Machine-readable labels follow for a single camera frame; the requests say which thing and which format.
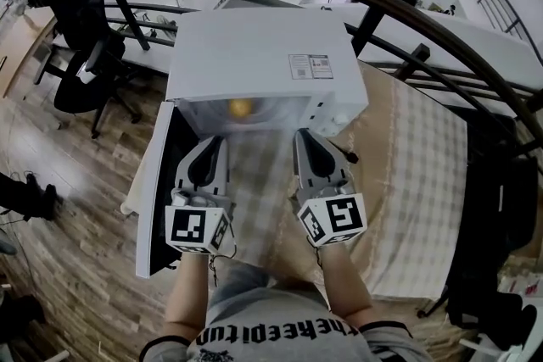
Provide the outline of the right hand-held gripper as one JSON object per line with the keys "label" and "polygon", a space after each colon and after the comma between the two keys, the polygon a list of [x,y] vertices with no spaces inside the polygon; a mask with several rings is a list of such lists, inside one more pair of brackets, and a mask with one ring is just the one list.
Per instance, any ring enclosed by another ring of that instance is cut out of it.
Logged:
{"label": "right hand-held gripper", "polygon": [[294,134],[294,173],[299,183],[296,217],[314,248],[347,242],[367,230],[363,195],[352,186],[341,186],[349,179],[348,155],[310,129]]}

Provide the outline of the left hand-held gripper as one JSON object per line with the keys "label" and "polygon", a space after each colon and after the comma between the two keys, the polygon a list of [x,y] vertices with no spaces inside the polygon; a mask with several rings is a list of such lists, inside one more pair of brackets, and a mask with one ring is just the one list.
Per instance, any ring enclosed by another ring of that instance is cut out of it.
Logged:
{"label": "left hand-held gripper", "polygon": [[182,253],[236,254],[233,204],[224,197],[228,157],[227,139],[211,136],[179,162],[172,204],[165,207],[165,241],[170,247]]}

